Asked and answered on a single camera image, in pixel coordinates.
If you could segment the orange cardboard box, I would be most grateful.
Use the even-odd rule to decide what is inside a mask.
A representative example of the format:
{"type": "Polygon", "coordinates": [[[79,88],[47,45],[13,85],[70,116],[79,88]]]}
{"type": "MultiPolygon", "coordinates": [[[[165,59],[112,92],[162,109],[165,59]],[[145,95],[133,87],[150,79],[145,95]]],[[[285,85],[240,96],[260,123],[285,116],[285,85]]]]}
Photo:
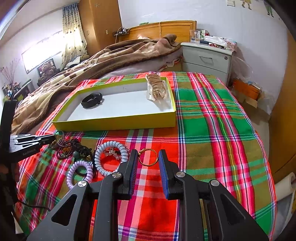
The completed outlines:
{"type": "Polygon", "coordinates": [[[250,97],[254,100],[258,100],[261,93],[260,88],[251,84],[247,84],[239,79],[233,79],[233,87],[237,92],[244,94],[246,97],[250,97]]]}

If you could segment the cartoon children wall sticker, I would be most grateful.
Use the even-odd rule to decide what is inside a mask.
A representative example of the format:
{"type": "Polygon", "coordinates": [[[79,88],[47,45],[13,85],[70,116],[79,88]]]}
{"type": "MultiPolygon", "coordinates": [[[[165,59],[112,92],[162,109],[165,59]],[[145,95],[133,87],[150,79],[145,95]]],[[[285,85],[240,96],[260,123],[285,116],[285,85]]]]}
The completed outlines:
{"type": "Polygon", "coordinates": [[[242,7],[251,11],[255,11],[264,16],[270,16],[272,18],[278,19],[279,15],[271,7],[267,1],[262,0],[226,0],[227,6],[232,7],[242,7]]]}

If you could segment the black beads with green pendant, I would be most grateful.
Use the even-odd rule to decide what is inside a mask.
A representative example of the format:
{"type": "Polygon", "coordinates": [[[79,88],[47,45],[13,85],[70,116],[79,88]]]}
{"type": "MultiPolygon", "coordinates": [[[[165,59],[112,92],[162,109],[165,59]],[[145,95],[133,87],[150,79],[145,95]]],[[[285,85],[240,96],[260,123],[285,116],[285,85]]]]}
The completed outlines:
{"type": "Polygon", "coordinates": [[[92,149],[88,148],[80,143],[75,143],[73,146],[73,157],[75,160],[86,160],[88,162],[93,160],[92,149]]]}

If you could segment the wooden headboard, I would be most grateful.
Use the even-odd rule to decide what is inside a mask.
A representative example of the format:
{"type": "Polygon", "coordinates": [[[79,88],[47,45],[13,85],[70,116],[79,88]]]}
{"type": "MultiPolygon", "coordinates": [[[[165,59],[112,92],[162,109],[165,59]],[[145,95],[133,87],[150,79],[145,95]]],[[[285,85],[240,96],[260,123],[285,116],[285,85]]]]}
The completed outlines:
{"type": "Polygon", "coordinates": [[[120,34],[116,37],[117,42],[142,39],[159,39],[167,34],[175,34],[176,42],[189,42],[190,31],[196,30],[197,21],[182,20],[182,21],[165,21],[151,24],[131,27],[126,34],[120,34]]]}

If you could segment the clear bag of gold jewelry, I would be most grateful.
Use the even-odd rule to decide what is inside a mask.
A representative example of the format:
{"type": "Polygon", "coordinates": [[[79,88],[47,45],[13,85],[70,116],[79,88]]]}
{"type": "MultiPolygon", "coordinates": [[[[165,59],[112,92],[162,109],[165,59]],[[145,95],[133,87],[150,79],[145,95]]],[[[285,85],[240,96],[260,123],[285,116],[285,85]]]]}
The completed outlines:
{"type": "Polygon", "coordinates": [[[158,101],[166,98],[166,82],[161,79],[159,74],[149,73],[145,76],[145,79],[147,81],[146,97],[148,100],[158,101]]]}

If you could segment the black smart band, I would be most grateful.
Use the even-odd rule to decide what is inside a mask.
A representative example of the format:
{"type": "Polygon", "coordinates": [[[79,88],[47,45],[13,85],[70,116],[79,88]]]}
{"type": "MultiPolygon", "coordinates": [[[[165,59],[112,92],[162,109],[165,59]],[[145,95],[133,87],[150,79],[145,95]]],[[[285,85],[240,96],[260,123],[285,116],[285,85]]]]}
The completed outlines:
{"type": "Polygon", "coordinates": [[[100,104],[102,99],[103,99],[103,95],[100,92],[91,93],[90,95],[82,99],[81,105],[83,108],[92,108],[100,104]]]}

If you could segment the grey nightstand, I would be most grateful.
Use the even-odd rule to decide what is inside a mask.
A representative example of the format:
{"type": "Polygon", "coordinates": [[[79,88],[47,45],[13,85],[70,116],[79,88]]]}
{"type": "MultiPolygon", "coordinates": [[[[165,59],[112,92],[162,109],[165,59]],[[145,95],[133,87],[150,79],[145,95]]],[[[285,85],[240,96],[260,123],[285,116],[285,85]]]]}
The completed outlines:
{"type": "Polygon", "coordinates": [[[182,42],[181,46],[183,51],[182,68],[185,72],[214,75],[225,85],[228,84],[233,51],[189,42],[182,42]]]}

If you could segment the yellow-green shallow box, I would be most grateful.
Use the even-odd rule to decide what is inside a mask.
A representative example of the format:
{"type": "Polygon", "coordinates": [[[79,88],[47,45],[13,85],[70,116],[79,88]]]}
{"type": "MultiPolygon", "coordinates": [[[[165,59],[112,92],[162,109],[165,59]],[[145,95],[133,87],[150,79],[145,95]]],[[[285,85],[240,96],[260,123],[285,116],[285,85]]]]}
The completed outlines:
{"type": "Polygon", "coordinates": [[[86,132],[172,128],[176,125],[176,104],[167,78],[166,98],[148,100],[144,78],[96,85],[75,92],[58,110],[52,124],[59,131],[86,132]],[[82,99],[100,92],[103,99],[92,108],[83,108],[82,99]]]}

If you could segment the wooden wardrobe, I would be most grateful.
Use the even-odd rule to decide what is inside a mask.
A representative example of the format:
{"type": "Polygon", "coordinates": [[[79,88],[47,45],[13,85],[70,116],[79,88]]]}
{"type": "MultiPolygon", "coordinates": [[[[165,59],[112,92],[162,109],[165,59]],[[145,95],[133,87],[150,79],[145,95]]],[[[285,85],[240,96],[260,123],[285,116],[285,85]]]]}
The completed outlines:
{"type": "Polygon", "coordinates": [[[115,43],[122,26],[117,0],[81,0],[78,9],[89,56],[115,43]]]}

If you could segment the brown patterned blanket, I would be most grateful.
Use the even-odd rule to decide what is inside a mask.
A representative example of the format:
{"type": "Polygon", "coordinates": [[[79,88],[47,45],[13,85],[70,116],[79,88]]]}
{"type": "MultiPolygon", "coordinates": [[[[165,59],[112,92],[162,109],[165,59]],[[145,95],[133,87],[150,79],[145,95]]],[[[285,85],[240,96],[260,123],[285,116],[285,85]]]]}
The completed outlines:
{"type": "Polygon", "coordinates": [[[74,90],[82,81],[99,79],[120,68],[165,57],[178,51],[175,34],[161,39],[134,39],[109,45],[81,64],[62,71],[30,93],[16,108],[11,132],[28,133],[44,120],[62,92],[74,90]]]}

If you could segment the clutter on nightstand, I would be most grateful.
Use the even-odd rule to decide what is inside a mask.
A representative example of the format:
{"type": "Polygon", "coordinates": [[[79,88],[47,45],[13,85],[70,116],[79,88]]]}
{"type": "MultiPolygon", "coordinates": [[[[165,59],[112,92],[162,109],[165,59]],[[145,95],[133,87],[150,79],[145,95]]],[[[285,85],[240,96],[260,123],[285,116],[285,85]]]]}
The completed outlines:
{"type": "Polygon", "coordinates": [[[234,40],[210,36],[206,30],[190,30],[190,42],[231,51],[237,50],[237,42],[234,40]]]}

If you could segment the plaid cloth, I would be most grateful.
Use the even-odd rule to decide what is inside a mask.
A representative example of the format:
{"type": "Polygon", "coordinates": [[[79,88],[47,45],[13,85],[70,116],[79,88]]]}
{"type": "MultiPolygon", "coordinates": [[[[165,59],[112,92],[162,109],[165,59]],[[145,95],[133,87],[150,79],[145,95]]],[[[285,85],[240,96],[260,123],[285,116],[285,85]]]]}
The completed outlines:
{"type": "MultiPolygon", "coordinates": [[[[144,78],[146,73],[84,80],[45,120],[36,132],[56,132],[52,119],[78,90],[111,82],[144,78]]],[[[177,113],[174,128],[66,133],[95,149],[119,141],[129,149],[165,149],[168,159],[197,180],[217,179],[237,198],[272,238],[276,195],[264,146],[243,107],[216,77],[198,73],[162,72],[170,83],[177,113]]],[[[60,160],[47,146],[20,163],[18,198],[30,205],[52,209],[68,192],[66,173],[74,159],[60,160]]],[[[159,164],[137,166],[130,201],[118,202],[119,240],[178,240],[177,202],[165,199],[159,164]]],[[[47,211],[15,205],[16,219],[28,235],[47,211]]]]}

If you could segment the wooden door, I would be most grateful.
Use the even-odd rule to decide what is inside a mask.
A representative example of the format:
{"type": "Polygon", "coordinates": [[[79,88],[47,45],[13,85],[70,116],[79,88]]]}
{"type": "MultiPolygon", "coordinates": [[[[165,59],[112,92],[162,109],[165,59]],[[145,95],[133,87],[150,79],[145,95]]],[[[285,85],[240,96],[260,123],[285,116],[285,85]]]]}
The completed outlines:
{"type": "Polygon", "coordinates": [[[269,164],[275,183],[295,173],[295,39],[287,33],[287,65],[269,119],[269,164]]]}

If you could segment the patterned curtain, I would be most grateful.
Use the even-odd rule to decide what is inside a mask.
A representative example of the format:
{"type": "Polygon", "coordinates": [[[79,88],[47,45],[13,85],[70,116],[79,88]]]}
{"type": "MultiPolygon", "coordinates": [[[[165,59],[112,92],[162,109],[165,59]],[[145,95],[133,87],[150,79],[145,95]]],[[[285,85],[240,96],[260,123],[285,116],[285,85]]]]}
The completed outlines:
{"type": "Polygon", "coordinates": [[[87,55],[87,42],[82,29],[78,3],[64,6],[62,9],[63,45],[62,62],[63,70],[73,59],[87,55]]]}

